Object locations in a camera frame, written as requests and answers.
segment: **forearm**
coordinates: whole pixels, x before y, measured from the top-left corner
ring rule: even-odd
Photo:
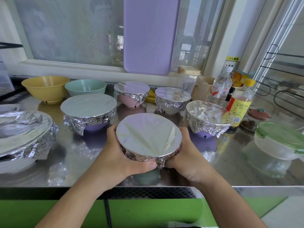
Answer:
[[[247,202],[231,185],[208,167],[208,176],[202,177],[195,186],[202,192],[220,228],[249,227],[267,228]]]
[[[90,188],[76,183],[37,224],[36,228],[81,227],[95,199]]]

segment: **aluminum foil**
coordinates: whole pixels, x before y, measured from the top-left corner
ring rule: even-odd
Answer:
[[[178,127],[170,120],[150,113],[127,116],[117,126],[116,135],[129,159],[155,161],[160,169],[166,160],[177,154],[181,144]]]
[[[193,133],[207,132],[217,138],[233,123],[234,117],[216,104],[192,101],[187,104],[187,119]]]
[[[191,99],[187,91],[173,87],[160,87],[155,90],[155,94],[155,102],[160,112],[162,108],[172,106],[184,110]]]
[[[124,81],[114,85],[114,98],[118,95],[127,95],[137,100],[137,105],[141,105],[149,95],[150,87],[146,84],[133,81]]]
[[[58,127],[40,111],[15,111],[0,115],[0,162],[18,158],[46,159]]]
[[[61,104],[63,124],[76,134],[83,136],[86,126],[92,126],[113,119],[116,100],[105,94],[85,94],[68,98]]]

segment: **cooking oil bottle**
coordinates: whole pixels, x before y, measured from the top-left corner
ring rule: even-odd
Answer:
[[[241,120],[246,114],[252,103],[254,92],[252,90],[255,80],[246,78],[244,86],[235,89],[228,103],[227,110],[234,116],[234,122],[229,127],[230,130],[236,130]]]

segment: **yellow label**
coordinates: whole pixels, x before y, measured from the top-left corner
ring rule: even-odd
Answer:
[[[239,126],[241,120],[246,114],[251,101],[241,101],[235,98],[231,98],[227,106],[227,110],[234,116],[234,122],[231,126]]]
[[[227,56],[227,57],[226,57],[226,61],[239,62],[239,61],[240,61],[240,58],[239,58],[239,57]]]

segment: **yellow cloth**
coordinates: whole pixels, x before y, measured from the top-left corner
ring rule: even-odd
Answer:
[[[146,101],[155,103],[155,96],[156,96],[155,93],[152,90],[149,90],[149,95],[146,98]]]

